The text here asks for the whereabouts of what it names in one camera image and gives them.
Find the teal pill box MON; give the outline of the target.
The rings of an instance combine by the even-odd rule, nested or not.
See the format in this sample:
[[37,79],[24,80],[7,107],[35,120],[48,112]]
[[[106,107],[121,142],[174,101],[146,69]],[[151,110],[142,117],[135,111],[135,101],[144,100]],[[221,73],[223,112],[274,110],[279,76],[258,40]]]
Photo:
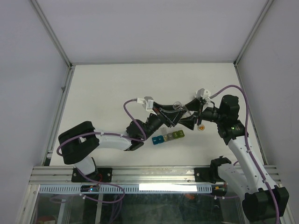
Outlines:
[[157,145],[159,143],[158,138],[157,137],[153,137],[152,138],[152,143],[153,143],[153,145]]

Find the clear pill box SAT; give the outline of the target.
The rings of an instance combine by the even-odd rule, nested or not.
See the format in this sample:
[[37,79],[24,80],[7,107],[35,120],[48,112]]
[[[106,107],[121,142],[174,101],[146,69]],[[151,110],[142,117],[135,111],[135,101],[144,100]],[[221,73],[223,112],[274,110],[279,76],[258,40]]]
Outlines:
[[172,133],[168,133],[167,134],[167,139],[168,139],[168,141],[174,140],[173,134]]

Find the green pill box THUR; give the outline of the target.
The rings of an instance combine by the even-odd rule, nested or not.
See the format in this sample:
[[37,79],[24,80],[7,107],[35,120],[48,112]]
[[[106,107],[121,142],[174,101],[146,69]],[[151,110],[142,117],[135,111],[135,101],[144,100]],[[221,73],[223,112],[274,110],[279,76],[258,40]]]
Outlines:
[[177,134],[178,134],[178,137],[179,137],[179,138],[183,138],[183,137],[185,137],[185,133],[184,133],[183,130],[179,130],[179,131],[177,131]]

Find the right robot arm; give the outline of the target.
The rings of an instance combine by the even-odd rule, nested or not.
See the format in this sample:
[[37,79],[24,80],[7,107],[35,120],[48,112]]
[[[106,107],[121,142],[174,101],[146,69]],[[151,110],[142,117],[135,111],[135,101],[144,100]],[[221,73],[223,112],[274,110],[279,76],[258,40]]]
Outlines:
[[214,122],[219,136],[233,152],[243,171],[240,174],[228,158],[221,156],[211,160],[208,171],[200,173],[200,178],[211,183],[228,183],[241,199],[244,215],[250,222],[273,218],[279,223],[289,193],[285,187],[276,184],[256,158],[247,129],[238,119],[239,98],[225,95],[219,107],[209,107],[206,99],[195,98],[184,107],[193,114],[180,123],[191,129],[202,121]]

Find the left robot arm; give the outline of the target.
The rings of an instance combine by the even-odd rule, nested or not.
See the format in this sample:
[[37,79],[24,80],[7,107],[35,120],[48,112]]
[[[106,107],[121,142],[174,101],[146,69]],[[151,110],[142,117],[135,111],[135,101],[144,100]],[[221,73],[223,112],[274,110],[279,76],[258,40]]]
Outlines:
[[123,133],[112,133],[96,130],[92,122],[84,121],[65,131],[58,137],[57,154],[63,158],[64,164],[73,165],[87,181],[94,181],[98,170],[94,159],[90,156],[97,148],[135,151],[144,145],[162,125],[173,127],[178,124],[188,109],[176,103],[175,105],[160,105],[156,102],[147,103],[142,99],[131,99],[124,103],[127,108],[130,102],[143,103],[149,111],[145,122],[134,119]]

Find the green pill box SUN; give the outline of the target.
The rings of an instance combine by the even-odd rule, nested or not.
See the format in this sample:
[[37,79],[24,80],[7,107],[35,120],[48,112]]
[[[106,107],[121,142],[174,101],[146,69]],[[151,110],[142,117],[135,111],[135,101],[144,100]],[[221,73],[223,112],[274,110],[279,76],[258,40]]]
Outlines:
[[173,132],[173,133],[172,133],[172,136],[173,136],[174,139],[179,139],[179,138],[180,138],[178,132]]

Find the clear pill jar gold lid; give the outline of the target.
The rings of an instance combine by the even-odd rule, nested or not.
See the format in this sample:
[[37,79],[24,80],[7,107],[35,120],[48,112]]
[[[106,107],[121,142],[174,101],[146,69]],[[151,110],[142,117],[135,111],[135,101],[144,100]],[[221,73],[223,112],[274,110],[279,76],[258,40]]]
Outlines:
[[190,116],[190,111],[187,109],[187,107],[182,104],[181,102],[179,101],[176,101],[174,104],[173,104],[173,109],[174,110],[184,110],[185,113],[184,113],[184,116],[187,117],[187,116]]

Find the teal pill box FRI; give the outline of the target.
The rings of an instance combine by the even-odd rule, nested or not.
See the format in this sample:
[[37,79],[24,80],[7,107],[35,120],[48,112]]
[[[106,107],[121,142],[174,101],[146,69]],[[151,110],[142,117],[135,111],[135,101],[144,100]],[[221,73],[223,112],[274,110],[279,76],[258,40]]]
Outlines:
[[164,137],[162,135],[157,136],[157,143],[158,144],[164,143]]

